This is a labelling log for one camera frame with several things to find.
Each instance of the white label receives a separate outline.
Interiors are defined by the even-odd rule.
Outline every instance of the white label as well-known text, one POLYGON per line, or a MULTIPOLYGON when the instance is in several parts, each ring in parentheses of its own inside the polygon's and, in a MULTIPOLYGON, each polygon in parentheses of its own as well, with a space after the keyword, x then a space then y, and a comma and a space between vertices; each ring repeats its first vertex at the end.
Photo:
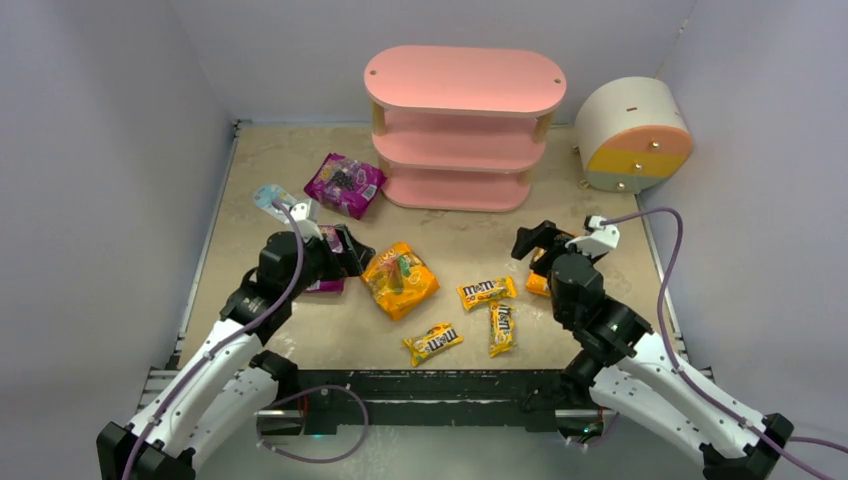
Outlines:
POLYGON ((364 192, 362 192, 362 196, 365 197, 366 200, 371 200, 374 198, 374 195, 377 193, 377 185, 371 185, 366 188, 364 192))

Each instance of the pink shelf top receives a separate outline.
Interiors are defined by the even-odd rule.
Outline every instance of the pink shelf top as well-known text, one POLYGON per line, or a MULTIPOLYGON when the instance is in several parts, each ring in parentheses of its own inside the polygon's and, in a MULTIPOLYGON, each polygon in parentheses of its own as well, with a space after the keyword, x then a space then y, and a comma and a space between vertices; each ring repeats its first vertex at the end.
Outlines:
POLYGON ((441 170, 520 172, 545 151, 529 118, 386 112, 386 134, 373 135, 388 162, 441 170))
POLYGON ((383 193, 402 207, 508 212, 527 199, 530 185, 520 184, 517 174, 397 168, 383 193))
POLYGON ((565 75, 526 50, 403 45, 365 67, 365 88, 388 109, 538 117, 565 95, 565 75))

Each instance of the yellow m&m's packet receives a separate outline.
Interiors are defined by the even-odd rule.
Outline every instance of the yellow m&m's packet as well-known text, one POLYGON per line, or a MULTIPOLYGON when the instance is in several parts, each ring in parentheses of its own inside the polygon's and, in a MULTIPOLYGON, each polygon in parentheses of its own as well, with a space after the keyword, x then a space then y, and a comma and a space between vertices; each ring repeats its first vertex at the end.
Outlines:
POLYGON ((471 310, 481 303, 507 297, 515 298, 517 295, 512 277, 498 277, 470 285, 460 285, 456 291, 459 292, 462 306, 466 310, 471 310))
POLYGON ((421 362, 448 348, 459 345, 465 340, 458 335, 450 323, 440 323, 420 337, 404 338, 403 345, 412 354, 412 366, 417 367, 421 362))
MULTIPOLYGON (((533 259, 530 260, 530 263, 542 258, 542 255, 544 254, 544 248, 537 248, 536 252, 533 253, 533 259)), ((530 271, 530 275, 527 277, 527 284, 525 285, 525 288, 530 293, 544 295, 546 297, 551 296, 551 291, 548 289, 548 279, 541 275, 536 275, 532 270, 530 271)))
POLYGON ((491 314, 491 335, 489 336, 489 356, 508 352, 515 347, 515 321, 512 319, 512 307, 503 303, 489 304, 491 314))
POLYGON ((404 242, 374 257, 361 278, 377 305, 394 321, 439 289, 435 275, 404 242))

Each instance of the yellow drawer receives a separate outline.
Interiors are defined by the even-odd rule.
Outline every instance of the yellow drawer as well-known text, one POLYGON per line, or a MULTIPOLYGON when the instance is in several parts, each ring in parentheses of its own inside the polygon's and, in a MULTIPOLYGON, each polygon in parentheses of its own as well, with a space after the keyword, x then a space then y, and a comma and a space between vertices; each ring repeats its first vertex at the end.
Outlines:
POLYGON ((677 171, 687 155, 667 153, 631 152, 612 148, 599 148, 587 168, 595 172, 669 177, 677 171))

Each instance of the round storage cabinet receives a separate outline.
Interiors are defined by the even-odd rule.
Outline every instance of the round storage cabinet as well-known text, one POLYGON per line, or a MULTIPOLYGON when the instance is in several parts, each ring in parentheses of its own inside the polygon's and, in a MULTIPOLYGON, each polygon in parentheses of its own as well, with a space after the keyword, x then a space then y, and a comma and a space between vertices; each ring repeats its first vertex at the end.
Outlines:
POLYGON ((692 152, 671 91, 654 78, 619 78, 595 90, 575 127, 586 180, 599 190, 637 193, 670 177, 692 152))

